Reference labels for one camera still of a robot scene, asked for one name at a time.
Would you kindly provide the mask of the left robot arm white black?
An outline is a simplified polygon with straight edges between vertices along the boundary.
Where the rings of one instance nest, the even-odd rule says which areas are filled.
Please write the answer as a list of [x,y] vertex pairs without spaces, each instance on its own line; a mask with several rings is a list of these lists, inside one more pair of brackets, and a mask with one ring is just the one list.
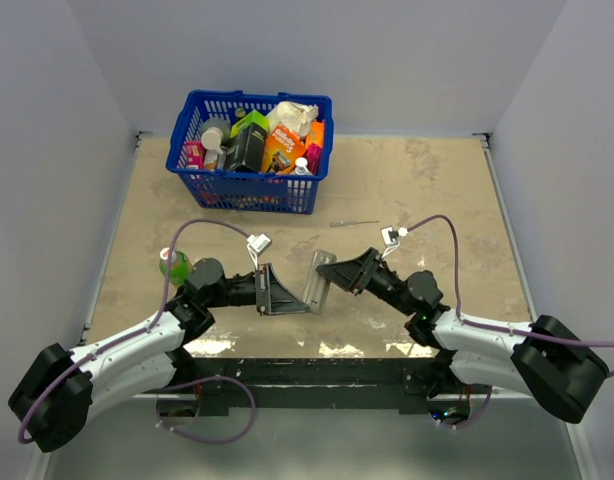
[[214,258],[198,261],[176,295],[155,314],[96,343],[42,349],[15,387],[8,406],[21,425],[18,440],[52,452],[94,416],[147,390],[187,390],[194,368],[183,347],[214,324],[214,308],[253,306],[262,316],[303,314],[309,306],[263,264],[226,277]]

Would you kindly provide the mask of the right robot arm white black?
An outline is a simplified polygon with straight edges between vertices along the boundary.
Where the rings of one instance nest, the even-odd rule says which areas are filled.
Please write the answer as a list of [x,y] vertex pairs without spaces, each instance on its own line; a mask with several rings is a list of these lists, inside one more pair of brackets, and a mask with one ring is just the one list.
[[463,385],[501,387],[528,395],[552,416],[578,424],[609,376],[600,356],[558,319],[541,315],[532,322],[506,323],[461,314],[443,304],[430,271],[402,280],[374,248],[315,270],[341,290],[369,292],[407,316],[409,336],[441,355],[432,379],[443,392]]

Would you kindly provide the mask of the white grey remote control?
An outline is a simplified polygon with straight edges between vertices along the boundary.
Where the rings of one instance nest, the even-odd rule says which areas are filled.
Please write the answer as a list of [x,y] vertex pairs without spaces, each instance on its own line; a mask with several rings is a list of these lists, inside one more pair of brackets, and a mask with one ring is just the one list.
[[322,249],[317,249],[312,257],[302,293],[302,301],[309,307],[311,314],[320,315],[324,311],[331,284],[317,272],[317,268],[336,261],[335,254]]

